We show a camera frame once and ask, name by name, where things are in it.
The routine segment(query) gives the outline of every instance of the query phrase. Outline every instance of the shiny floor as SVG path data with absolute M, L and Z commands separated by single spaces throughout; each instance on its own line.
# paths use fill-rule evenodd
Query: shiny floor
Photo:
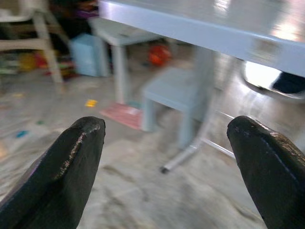
M 130 48 L 132 92 L 141 101 L 141 87 L 160 69 L 141 62 L 144 46 Z M 182 45 L 176 66 L 190 67 L 191 48 Z M 219 57 L 217 85 L 225 77 L 226 57 Z M 93 115 L 115 100 L 113 77 L 80 76 L 57 90 L 41 71 L 7 79 L 0 96 L 0 199 L 29 165 L 76 119 Z M 97 100 L 86 107 L 88 99 Z M 224 96 L 222 112 L 251 115 L 282 132 L 304 149 L 305 106 L 266 98 L 249 90 L 235 74 Z M 136 131 L 106 121 L 104 150 L 96 180 L 79 229 L 264 229 L 236 162 L 203 146 L 182 166 L 167 175 L 159 167 L 179 150 L 176 134 L 180 114 L 160 107 L 158 130 Z M 226 125 L 215 115 L 211 140 L 230 148 Z M 19 131 L 24 136 L 16 136 Z

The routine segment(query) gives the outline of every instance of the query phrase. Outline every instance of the pink mat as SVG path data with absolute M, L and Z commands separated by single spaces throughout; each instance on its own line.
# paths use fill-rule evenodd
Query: pink mat
M 141 129 L 142 110 L 124 104 L 114 103 L 100 113 L 132 129 Z

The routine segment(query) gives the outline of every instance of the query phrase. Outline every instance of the speckled floor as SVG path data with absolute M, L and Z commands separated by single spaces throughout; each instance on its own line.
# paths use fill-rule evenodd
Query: speckled floor
M 133 97 L 138 102 L 141 86 L 158 72 L 136 61 L 142 48 L 132 47 L 130 60 Z M 188 54 L 178 55 L 180 59 L 172 64 L 191 65 L 190 47 L 180 50 Z M 35 71 L 10 79 L 5 89 L 0 96 L 0 199 L 63 129 L 82 116 L 102 117 L 99 111 L 115 99 L 112 77 L 74 78 L 59 94 L 49 77 Z M 97 100 L 97 105 L 84 106 L 88 99 Z M 251 114 L 292 140 L 304 129 L 304 105 L 255 94 L 237 76 L 224 99 L 221 111 L 232 116 Z M 79 229 L 265 228 L 236 162 L 209 146 L 203 146 L 193 158 L 167 175 L 158 171 L 179 152 L 178 112 L 160 109 L 159 127 L 154 133 L 105 120 L 102 159 Z M 227 118 L 215 116 L 209 134 L 226 147 L 228 122 Z M 28 134 L 16 138 L 18 130 L 27 130 Z

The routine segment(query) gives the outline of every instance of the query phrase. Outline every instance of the tabletop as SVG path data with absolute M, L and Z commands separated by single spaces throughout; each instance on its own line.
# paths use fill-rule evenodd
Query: tabletop
M 305 76 L 303 0 L 100 0 L 101 16 Z

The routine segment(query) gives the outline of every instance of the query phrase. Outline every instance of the blue plastic box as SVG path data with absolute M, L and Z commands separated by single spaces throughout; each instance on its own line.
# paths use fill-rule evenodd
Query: blue plastic box
M 71 40 L 72 58 L 78 74 L 101 76 L 101 57 L 97 50 L 92 35 L 83 33 Z

